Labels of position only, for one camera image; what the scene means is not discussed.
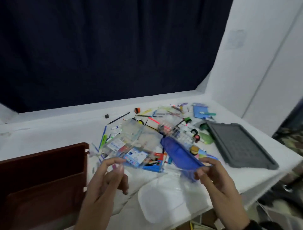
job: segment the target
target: fingernail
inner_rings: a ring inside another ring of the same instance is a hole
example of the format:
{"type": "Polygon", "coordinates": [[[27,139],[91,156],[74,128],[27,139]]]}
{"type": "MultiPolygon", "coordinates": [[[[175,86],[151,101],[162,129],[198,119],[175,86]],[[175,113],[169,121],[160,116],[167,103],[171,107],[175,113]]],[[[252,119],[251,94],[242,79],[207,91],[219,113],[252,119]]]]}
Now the fingernail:
{"type": "Polygon", "coordinates": [[[120,173],[124,173],[124,166],[123,166],[123,164],[119,164],[119,166],[114,169],[114,172],[119,173],[119,174],[120,173]]]}
{"type": "Polygon", "coordinates": [[[197,174],[198,174],[198,177],[201,177],[201,176],[204,175],[204,172],[203,172],[202,169],[198,169],[198,170],[197,170],[197,174]]]}

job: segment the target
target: product label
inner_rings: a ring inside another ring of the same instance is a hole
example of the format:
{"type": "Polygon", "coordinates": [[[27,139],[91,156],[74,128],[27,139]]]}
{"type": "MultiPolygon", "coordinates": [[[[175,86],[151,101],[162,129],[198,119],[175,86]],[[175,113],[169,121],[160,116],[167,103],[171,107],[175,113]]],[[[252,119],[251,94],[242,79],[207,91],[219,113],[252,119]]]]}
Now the product label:
{"type": "Polygon", "coordinates": [[[126,159],[134,167],[138,167],[145,160],[147,155],[148,154],[146,152],[139,151],[133,148],[127,154],[124,155],[124,159],[126,159]]]}
{"type": "Polygon", "coordinates": [[[107,147],[109,147],[111,150],[116,152],[119,149],[121,149],[123,146],[125,146],[125,143],[122,140],[115,139],[111,143],[109,143],[107,147]]]}

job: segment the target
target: white table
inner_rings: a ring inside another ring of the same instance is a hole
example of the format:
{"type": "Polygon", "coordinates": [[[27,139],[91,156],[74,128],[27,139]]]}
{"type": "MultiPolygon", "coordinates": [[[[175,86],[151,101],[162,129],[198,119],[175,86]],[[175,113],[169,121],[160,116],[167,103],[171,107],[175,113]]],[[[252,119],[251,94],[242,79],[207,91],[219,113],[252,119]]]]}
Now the white table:
{"type": "MultiPolygon", "coordinates": [[[[129,111],[131,113],[126,118],[132,118],[136,107],[140,107],[143,111],[159,105],[183,102],[205,103],[209,106],[209,111],[217,114],[216,120],[218,122],[241,124],[280,165],[278,170],[232,168],[224,163],[214,144],[205,147],[209,154],[219,158],[233,178],[237,189],[240,193],[243,193],[245,206],[249,206],[264,194],[302,160],[302,157],[295,152],[197,91],[19,114],[8,124],[0,125],[0,133],[2,134],[0,136],[0,160],[80,142],[98,143],[104,126],[108,122],[129,111]],[[104,118],[105,114],[109,114],[109,119],[104,118]]],[[[90,159],[88,173],[90,173],[92,165],[94,165],[94,160],[90,159]]],[[[145,220],[140,209],[136,191],[142,185],[153,180],[157,174],[144,171],[144,173],[138,175],[135,170],[130,170],[130,173],[132,176],[130,177],[129,195],[124,196],[120,192],[117,193],[114,213],[118,214],[112,216],[108,229],[170,229],[212,208],[209,195],[201,185],[203,188],[202,194],[192,196],[190,200],[187,200],[186,203],[170,213],[170,216],[162,223],[150,224],[145,220]]]]}

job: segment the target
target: blue plastic tray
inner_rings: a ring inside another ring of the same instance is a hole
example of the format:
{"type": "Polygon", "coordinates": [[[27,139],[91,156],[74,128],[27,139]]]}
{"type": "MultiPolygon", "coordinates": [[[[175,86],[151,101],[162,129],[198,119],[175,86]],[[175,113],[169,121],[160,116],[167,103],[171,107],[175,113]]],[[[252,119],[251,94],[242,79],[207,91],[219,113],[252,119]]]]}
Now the blue plastic tray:
{"type": "Polygon", "coordinates": [[[177,142],[172,137],[162,138],[161,145],[172,159],[174,164],[184,170],[184,175],[192,181],[195,180],[194,172],[204,166],[198,159],[196,159],[182,144],[177,142]]]}

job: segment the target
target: green pen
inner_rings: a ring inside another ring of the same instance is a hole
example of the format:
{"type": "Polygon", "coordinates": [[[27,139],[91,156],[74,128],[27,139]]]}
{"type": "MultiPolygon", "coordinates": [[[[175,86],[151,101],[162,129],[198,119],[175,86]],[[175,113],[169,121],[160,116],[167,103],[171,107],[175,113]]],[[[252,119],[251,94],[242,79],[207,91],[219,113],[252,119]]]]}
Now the green pen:
{"type": "Polygon", "coordinates": [[[200,114],[206,114],[206,115],[210,115],[210,116],[215,116],[215,113],[209,113],[209,112],[199,112],[200,114]]]}

